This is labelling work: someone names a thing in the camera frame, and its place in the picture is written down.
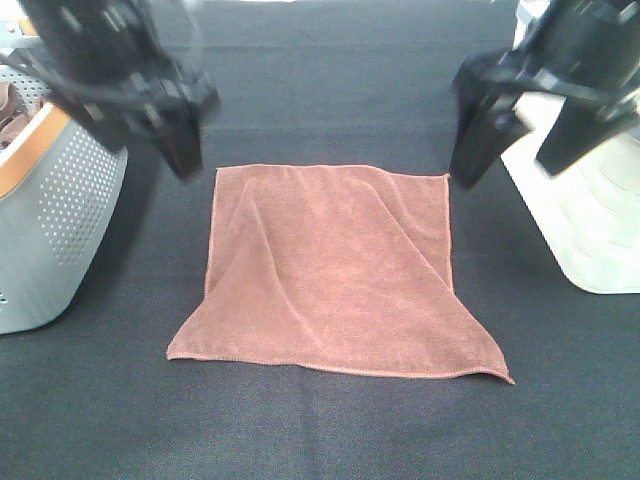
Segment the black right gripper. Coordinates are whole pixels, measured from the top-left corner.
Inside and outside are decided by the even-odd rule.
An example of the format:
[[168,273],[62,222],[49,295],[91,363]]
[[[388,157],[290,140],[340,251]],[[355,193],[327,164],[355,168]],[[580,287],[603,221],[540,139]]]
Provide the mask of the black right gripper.
[[458,128],[449,166],[464,188],[531,129],[515,106],[525,93],[563,98],[536,154],[556,176],[639,123],[639,4],[553,1],[515,48],[470,56],[453,82]]

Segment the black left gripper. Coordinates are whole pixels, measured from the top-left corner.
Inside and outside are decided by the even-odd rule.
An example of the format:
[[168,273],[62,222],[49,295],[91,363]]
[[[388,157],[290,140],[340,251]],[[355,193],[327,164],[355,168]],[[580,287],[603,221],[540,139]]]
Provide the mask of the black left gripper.
[[36,32],[16,68],[42,81],[52,103],[110,152],[151,144],[181,180],[202,168],[201,122],[220,105],[203,66],[201,31],[187,2],[192,42],[174,55],[148,1],[22,1]]

